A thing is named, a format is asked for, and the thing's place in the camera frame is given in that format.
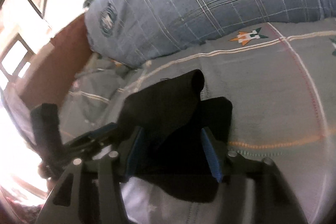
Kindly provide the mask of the brown wooden headboard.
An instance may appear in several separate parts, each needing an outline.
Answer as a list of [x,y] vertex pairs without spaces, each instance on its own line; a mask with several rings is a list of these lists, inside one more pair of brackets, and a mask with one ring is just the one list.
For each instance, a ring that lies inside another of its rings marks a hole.
[[43,103],[60,107],[92,53],[81,14],[35,55],[25,76],[15,83],[18,96],[30,110]]

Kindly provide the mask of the black pants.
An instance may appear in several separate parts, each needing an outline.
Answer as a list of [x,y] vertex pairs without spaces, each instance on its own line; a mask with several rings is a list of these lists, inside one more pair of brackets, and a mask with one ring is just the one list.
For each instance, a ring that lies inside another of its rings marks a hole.
[[212,176],[202,146],[202,129],[227,143],[232,103],[201,100],[205,78],[199,69],[166,79],[128,96],[118,116],[123,140],[143,128],[134,176],[184,201],[211,202],[219,183]]

